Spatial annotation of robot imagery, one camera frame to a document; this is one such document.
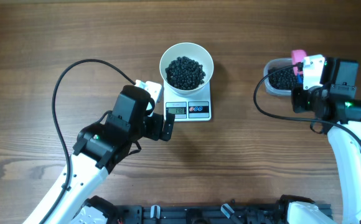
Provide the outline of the pink scoop blue handle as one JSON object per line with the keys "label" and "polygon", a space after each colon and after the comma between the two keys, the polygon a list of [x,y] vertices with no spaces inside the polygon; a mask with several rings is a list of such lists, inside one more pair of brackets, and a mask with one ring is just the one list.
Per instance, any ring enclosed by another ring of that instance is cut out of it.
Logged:
{"label": "pink scoop blue handle", "polygon": [[[291,58],[292,58],[292,62],[293,65],[299,63],[299,62],[303,62],[304,58],[307,56],[306,51],[302,50],[302,49],[297,49],[297,50],[292,50],[291,51]],[[298,67],[294,67],[293,68],[294,71],[294,75],[296,77],[297,80],[297,84],[301,84],[303,83],[303,72],[299,71]]]}

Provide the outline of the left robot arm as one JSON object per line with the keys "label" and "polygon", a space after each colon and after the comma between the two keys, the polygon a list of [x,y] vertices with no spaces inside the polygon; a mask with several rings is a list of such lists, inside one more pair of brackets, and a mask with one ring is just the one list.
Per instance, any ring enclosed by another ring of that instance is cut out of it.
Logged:
{"label": "left robot arm", "polygon": [[163,89],[153,82],[124,86],[114,108],[79,132],[61,175],[26,223],[70,223],[114,167],[134,153],[130,148],[139,139],[169,141],[174,115],[154,112]]}

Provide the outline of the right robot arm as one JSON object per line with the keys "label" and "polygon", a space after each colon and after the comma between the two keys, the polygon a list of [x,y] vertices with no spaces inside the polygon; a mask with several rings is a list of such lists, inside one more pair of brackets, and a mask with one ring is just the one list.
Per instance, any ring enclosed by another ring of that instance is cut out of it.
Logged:
{"label": "right robot arm", "polygon": [[361,100],[355,99],[359,64],[313,55],[298,67],[303,81],[291,92],[295,113],[313,112],[334,152],[343,200],[343,222],[361,223]]}

